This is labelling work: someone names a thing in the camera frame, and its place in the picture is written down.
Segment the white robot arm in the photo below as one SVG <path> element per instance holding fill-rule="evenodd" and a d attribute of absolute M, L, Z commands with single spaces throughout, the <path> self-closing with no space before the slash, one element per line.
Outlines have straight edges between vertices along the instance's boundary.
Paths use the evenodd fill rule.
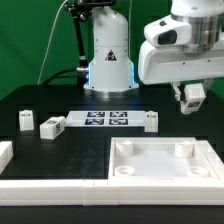
<path fill-rule="evenodd" d="M 224 76 L 224 0 L 172 0 L 169 15 L 144 27 L 138 64 L 128 56 L 128 22 L 110 7 L 92 10 L 89 94 L 119 96 L 145 85 Z"/>

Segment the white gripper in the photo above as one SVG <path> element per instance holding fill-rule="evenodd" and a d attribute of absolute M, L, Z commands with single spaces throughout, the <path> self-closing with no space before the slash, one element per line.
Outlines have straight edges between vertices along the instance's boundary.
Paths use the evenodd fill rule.
<path fill-rule="evenodd" d="M 176 101 L 181 102 L 180 81 L 205 79 L 203 89 L 208 92 L 217 77 L 224 77 L 224 32 L 205 53 L 188 53 L 192 26 L 172 18 L 162 18 L 144 28 L 145 42 L 138 61 L 139 79 L 146 85 L 171 83 Z"/>

